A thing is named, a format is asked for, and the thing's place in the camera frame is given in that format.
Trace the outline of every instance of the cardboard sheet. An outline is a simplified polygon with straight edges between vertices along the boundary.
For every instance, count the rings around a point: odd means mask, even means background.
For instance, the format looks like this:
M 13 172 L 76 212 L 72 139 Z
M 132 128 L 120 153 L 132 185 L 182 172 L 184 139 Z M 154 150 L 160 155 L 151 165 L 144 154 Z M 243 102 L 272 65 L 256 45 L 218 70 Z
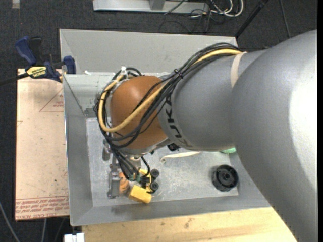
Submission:
M 17 90 L 15 219 L 69 215 L 63 86 L 25 78 Z

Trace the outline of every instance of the black knob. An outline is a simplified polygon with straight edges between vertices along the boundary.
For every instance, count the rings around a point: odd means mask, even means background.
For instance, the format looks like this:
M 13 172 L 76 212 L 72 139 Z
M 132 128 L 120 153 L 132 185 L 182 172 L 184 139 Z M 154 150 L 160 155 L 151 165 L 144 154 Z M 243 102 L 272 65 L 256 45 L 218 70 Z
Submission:
M 153 179 L 156 179 L 158 176 L 159 176 L 159 171 L 157 169 L 153 169 L 150 171 L 150 176 L 153 178 Z
M 159 188 L 159 185 L 157 182 L 152 182 L 150 183 L 149 187 L 151 190 L 156 191 Z
M 229 165 L 221 165 L 212 175 L 212 183 L 221 192 L 230 191 L 239 181 L 236 170 Z

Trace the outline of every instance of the metal stand base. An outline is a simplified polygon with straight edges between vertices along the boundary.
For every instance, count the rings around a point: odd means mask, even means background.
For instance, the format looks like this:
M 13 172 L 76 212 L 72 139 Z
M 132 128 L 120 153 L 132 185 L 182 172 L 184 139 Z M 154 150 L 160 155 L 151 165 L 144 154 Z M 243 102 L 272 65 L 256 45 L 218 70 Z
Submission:
M 94 0 L 94 11 L 126 11 L 126 12 L 150 12 L 166 13 L 178 5 L 176 1 L 165 1 L 162 9 L 152 10 L 149 0 Z M 207 10 L 208 5 L 199 2 L 183 2 L 172 13 L 189 14 L 194 9 Z

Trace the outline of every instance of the cable bundle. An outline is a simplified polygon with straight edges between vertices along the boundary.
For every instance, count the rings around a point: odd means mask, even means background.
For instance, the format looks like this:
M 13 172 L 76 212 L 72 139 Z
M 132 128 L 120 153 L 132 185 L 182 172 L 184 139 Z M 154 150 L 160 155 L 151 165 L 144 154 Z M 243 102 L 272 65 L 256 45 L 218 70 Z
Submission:
M 143 133 L 150 124 L 154 121 L 154 119 L 157 117 L 157 115 L 162 110 L 164 104 L 165 104 L 165 98 L 169 96 L 169 94 L 172 93 L 172 91 L 175 89 L 178 82 L 180 82 L 182 79 L 184 79 L 188 73 L 192 71 L 198 71 L 199 69 L 203 68 L 206 64 L 210 63 L 211 61 L 214 61 L 220 57 L 223 56 L 229 56 L 229 55 L 236 55 L 241 53 L 241 51 L 228 43 L 219 43 L 211 45 L 196 54 L 194 54 L 191 58 L 189 58 L 180 68 L 175 69 L 173 74 L 170 74 L 166 79 L 161 80 L 160 82 L 154 84 L 150 90 L 145 94 L 145 96 L 142 98 L 142 100 L 138 103 L 138 105 L 134 108 L 132 114 L 127 117 L 121 124 L 111 127 L 108 124 L 107 121 L 107 113 L 105 111 L 105 103 L 110 95 L 112 89 L 115 87 L 115 85 L 126 79 L 126 75 L 128 75 L 131 78 L 136 78 L 137 76 L 141 76 L 142 74 L 134 69 L 134 68 L 126 68 L 126 72 L 122 73 L 122 71 L 119 71 L 112 80 L 107 84 L 107 86 L 103 89 L 100 97 L 98 98 L 98 101 L 94 107 L 94 111 L 96 113 L 100 129 L 107 140 L 108 144 L 110 145 L 113 153 L 115 154 L 120 167 L 122 171 L 125 173 L 126 169 L 129 173 L 135 173 L 138 174 L 138 170 L 131 164 L 129 159 L 125 157 L 120 149 L 125 148 L 129 146 L 138 136 L 139 134 Z M 162 84 L 156 91 L 153 92 L 153 90 L 158 86 Z M 119 130 L 124 128 L 127 124 L 130 123 L 140 112 L 142 112 L 144 109 L 146 112 L 144 113 L 140 123 L 137 127 L 135 127 L 131 132 L 121 135 L 118 133 Z M 158 110 L 156 116 L 150 121 L 148 126 L 142 130 L 143 125 L 150 119 L 151 115 L 155 112 L 155 110 Z M 125 139 L 130 138 L 127 142 L 121 143 Z

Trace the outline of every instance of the white cable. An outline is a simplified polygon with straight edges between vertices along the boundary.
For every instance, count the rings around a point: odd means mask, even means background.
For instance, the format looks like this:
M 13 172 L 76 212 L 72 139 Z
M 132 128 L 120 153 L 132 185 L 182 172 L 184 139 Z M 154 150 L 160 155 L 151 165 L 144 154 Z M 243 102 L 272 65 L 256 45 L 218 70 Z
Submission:
M 218 10 L 218 11 L 220 11 L 222 14 L 225 12 L 225 11 L 223 11 L 223 10 L 221 10 L 219 7 L 217 7 L 217 5 L 213 2 L 213 0 L 211 0 L 211 2 L 212 2 L 212 4 L 214 5 L 214 7 Z
M 188 157 L 188 156 L 193 156 L 196 154 L 199 154 L 200 151 L 189 151 L 189 152 L 182 152 L 182 153 L 177 153 L 177 154 L 170 154 L 166 155 L 163 158 L 160 159 L 161 163 L 165 163 L 167 158 L 181 158 L 181 157 Z
M 16 233 L 14 232 L 14 229 L 12 228 L 12 226 L 11 226 L 11 224 L 10 224 L 10 222 L 9 222 L 9 220 L 8 220 L 8 218 L 7 218 L 7 216 L 6 216 L 5 210 L 3 209 L 1 202 L 0 202 L 0 210 L 1 210 L 1 212 L 2 212 L 2 215 L 4 216 L 4 219 L 5 219 L 6 223 L 7 223 L 8 228 L 9 228 L 9 229 L 10 229 L 10 231 L 11 231 L 11 234 L 14 236 L 14 238 L 15 238 L 15 240 L 16 240 L 17 242 L 20 242 L 20 240 L 18 239 L 18 237 L 17 237 Z
M 242 11 L 243 11 L 243 7 L 244 7 L 244 4 L 243 4 L 243 0 L 239 0 L 240 1 L 240 4 L 241 4 L 241 8 L 240 8 L 240 11 L 236 14 L 230 14 L 230 12 L 232 11 L 233 9 L 233 1 L 232 0 L 229 0 L 230 1 L 230 9 L 229 10 L 221 10 L 216 4 L 213 3 L 214 7 L 217 9 L 217 10 L 211 10 L 212 13 L 216 13 L 216 14 L 224 14 L 228 17 L 237 17 L 239 16 Z
M 239 15 L 242 13 L 242 11 L 243 11 L 243 7 L 244 7 L 244 4 L 243 4 L 243 0 L 239 0 L 239 1 L 240 1 L 240 3 L 241 3 L 240 11 L 239 11 L 238 13 L 234 14 L 234 15 L 226 14 L 226 16 L 229 16 L 229 17 L 237 17 L 237 16 L 239 16 Z
M 121 75 L 125 75 L 126 79 L 128 78 L 128 73 L 127 73 L 127 68 L 126 67 L 121 67 Z

